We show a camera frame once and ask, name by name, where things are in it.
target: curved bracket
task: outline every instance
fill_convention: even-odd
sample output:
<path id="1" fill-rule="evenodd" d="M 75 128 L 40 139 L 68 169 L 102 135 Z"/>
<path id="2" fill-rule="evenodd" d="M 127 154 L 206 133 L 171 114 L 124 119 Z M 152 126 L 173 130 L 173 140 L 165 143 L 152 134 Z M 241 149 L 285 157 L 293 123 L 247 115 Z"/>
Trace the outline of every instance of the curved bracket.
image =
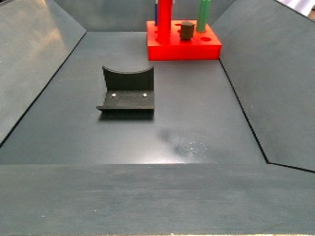
<path id="1" fill-rule="evenodd" d="M 139 72 L 119 72 L 103 67 L 107 93 L 100 111 L 154 110 L 154 67 Z"/>

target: red rod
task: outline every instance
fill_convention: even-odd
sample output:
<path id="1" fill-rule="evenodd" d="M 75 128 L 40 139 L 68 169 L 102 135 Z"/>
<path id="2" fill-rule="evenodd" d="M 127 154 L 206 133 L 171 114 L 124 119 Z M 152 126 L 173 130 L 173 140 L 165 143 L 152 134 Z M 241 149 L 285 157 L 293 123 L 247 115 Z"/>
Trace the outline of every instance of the red rod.
<path id="1" fill-rule="evenodd" d="M 173 0 L 159 0 L 158 42 L 169 42 L 171 36 Z"/>

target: black plastic part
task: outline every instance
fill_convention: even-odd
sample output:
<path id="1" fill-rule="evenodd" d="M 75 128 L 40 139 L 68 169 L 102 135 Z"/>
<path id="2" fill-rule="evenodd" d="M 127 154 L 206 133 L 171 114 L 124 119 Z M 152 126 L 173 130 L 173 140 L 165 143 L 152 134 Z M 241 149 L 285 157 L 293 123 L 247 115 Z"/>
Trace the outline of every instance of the black plastic part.
<path id="1" fill-rule="evenodd" d="M 191 41 L 195 32 L 195 24 L 190 21 L 182 23 L 182 41 Z"/>
<path id="2" fill-rule="evenodd" d="M 107 93 L 100 111 L 154 111 L 154 67 L 122 73 L 103 67 Z"/>

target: red base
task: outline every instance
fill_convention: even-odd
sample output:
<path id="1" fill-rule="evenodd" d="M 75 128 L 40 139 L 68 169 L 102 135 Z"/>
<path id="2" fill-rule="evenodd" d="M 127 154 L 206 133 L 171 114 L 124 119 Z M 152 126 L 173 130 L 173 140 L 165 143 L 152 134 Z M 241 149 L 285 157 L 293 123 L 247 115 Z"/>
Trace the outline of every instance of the red base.
<path id="1" fill-rule="evenodd" d="M 181 29 L 183 20 L 173 20 L 171 37 L 169 43 L 161 43 L 158 27 L 154 21 L 147 22 L 148 27 L 148 56 L 151 61 L 178 60 L 215 60 L 221 57 L 222 42 L 211 27 L 207 25 L 206 32 L 195 31 L 191 41 L 182 41 Z"/>

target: gray surface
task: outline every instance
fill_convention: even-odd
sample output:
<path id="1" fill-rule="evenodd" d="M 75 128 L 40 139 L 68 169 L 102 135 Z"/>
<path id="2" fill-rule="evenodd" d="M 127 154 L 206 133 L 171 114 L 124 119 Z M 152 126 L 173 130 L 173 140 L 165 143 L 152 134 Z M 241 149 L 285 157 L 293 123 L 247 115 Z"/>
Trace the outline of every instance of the gray surface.
<path id="1" fill-rule="evenodd" d="M 152 64 L 152 120 L 103 119 L 103 65 L 150 68 L 147 34 L 87 34 L 0 149 L 2 164 L 265 162 L 218 61 Z"/>
<path id="2" fill-rule="evenodd" d="M 84 33 L 52 0 L 0 5 L 0 143 Z"/>
<path id="3" fill-rule="evenodd" d="M 269 160 L 315 171 L 314 22 L 277 1 L 239 0 L 214 29 Z"/>
<path id="4" fill-rule="evenodd" d="M 295 11 L 309 16 L 311 8 L 315 6 L 315 0 L 278 0 L 281 3 L 291 7 Z"/>
<path id="5" fill-rule="evenodd" d="M 146 31 L 155 0 L 55 0 L 87 31 Z M 213 0 L 211 23 L 235 0 Z M 199 1 L 178 0 L 175 19 L 198 19 Z"/>
<path id="6" fill-rule="evenodd" d="M 273 165 L 0 166 L 0 234 L 314 234 L 314 185 Z"/>

